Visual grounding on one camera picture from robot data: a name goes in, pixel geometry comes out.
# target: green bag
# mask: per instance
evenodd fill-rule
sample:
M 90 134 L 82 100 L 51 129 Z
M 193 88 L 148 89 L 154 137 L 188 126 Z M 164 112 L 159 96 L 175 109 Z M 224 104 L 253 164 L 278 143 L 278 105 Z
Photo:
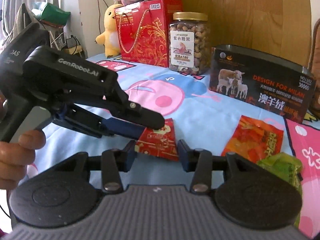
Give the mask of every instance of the green bag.
M 67 24 L 71 14 L 48 2 L 34 2 L 31 11 L 35 14 L 38 21 L 59 28 Z
M 302 197 L 302 187 L 298 177 L 298 173 L 302 170 L 302 162 L 298 158 L 286 153 L 279 153 L 258 161 L 257 165 L 294 186 Z M 300 214 L 294 225 L 299 227 L 299 222 Z

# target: yellow plush toy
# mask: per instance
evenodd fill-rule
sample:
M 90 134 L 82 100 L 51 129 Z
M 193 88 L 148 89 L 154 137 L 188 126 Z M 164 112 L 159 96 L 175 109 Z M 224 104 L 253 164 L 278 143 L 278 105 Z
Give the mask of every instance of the yellow plush toy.
M 116 26 L 115 8 L 122 7 L 122 4 L 109 6 L 104 15 L 105 32 L 96 38 L 96 42 L 105 46 L 106 56 L 115 57 L 120 54 L 119 38 Z

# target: human hand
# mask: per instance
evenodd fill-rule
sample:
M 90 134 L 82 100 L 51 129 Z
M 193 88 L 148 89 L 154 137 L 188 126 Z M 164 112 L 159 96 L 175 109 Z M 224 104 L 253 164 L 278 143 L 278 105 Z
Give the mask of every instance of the human hand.
M 0 189 L 13 190 L 27 173 L 27 165 L 35 160 L 35 150 L 46 142 L 42 131 L 28 131 L 18 143 L 0 142 Z

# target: pink pattern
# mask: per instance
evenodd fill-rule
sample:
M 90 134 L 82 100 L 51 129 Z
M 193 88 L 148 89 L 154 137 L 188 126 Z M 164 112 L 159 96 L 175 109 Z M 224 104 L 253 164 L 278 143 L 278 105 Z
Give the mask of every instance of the pink pattern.
M 107 69 L 113 70 L 115 72 L 125 70 L 128 68 L 135 67 L 136 65 L 124 63 L 124 62 L 118 62 L 118 61 L 112 61 L 112 60 L 101 60 L 96 63 L 97 65 L 103 66 Z
M 303 165 L 303 205 L 299 229 L 313 238 L 320 231 L 320 131 L 286 120 L 292 151 Z
M 162 80 L 138 81 L 126 91 L 129 100 L 163 116 L 175 112 L 185 94 L 181 88 Z
M 27 166 L 27 176 L 29 177 L 29 179 L 33 178 L 36 175 L 38 175 L 37 166 L 34 163 L 31 165 L 28 165 Z
M 284 130 L 285 126 L 282 123 L 277 122 L 276 120 L 272 119 L 272 118 L 265 118 L 263 120 L 264 122 L 273 125 L 274 127 L 276 127 L 279 130 Z

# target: white wall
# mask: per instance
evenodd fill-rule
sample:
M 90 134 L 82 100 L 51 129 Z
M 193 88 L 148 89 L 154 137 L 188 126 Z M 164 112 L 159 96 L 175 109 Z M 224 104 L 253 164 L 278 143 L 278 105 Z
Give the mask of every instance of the white wall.
M 112 0 L 105 0 L 110 6 Z M 100 4 L 100 28 L 104 32 L 103 18 L 107 6 L 103 0 Z M 95 38 L 99 33 L 99 10 L 97 0 L 60 0 L 60 7 L 65 11 L 71 12 L 71 18 L 68 21 L 65 32 L 69 37 L 71 34 L 76 36 L 81 45 L 91 57 L 104 52 L 104 47 L 95 43 Z

